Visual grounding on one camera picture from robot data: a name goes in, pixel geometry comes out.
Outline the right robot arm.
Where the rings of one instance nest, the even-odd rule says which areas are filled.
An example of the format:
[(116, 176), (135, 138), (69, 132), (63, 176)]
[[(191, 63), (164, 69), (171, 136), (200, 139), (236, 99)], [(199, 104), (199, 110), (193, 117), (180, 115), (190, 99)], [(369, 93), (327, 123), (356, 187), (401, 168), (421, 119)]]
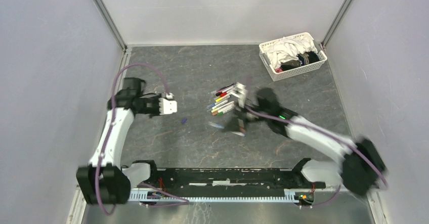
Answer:
[(302, 115), (283, 107), (271, 88), (257, 91), (257, 104), (248, 104), (248, 91), (243, 84), (232, 90), (238, 101), (226, 131), (240, 136), (246, 134), (248, 125), (264, 122), (275, 134), (303, 143), (330, 160), (309, 160), (292, 174), (293, 183), (304, 188), (311, 182), (341, 184), (357, 196), (366, 196), (374, 187), (388, 182), (387, 167), (374, 143), (366, 138), (353, 139), (317, 126)]

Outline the dark blue cap marker pen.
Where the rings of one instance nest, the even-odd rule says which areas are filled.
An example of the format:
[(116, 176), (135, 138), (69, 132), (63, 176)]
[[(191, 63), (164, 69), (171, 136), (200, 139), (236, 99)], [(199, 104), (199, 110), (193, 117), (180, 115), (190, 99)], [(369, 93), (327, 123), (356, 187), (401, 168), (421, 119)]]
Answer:
[(225, 128), (224, 126), (217, 124), (217, 123), (213, 123), (213, 122), (209, 122), (208, 124), (212, 127), (218, 128), (218, 129), (224, 129)]

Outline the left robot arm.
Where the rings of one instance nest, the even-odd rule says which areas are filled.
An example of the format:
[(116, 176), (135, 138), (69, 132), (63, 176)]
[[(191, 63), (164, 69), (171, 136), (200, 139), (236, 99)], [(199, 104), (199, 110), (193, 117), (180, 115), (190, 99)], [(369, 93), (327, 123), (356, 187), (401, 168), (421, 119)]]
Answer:
[(137, 114), (150, 117), (159, 114), (160, 94), (144, 94), (146, 82), (126, 77), (123, 89), (115, 95), (116, 107), (107, 103), (105, 127), (99, 144), (86, 166), (80, 166), (76, 179), (87, 204), (124, 204), (131, 189), (143, 183), (153, 187), (159, 174), (153, 160), (136, 160), (129, 167), (121, 167), (120, 160), (128, 130)]

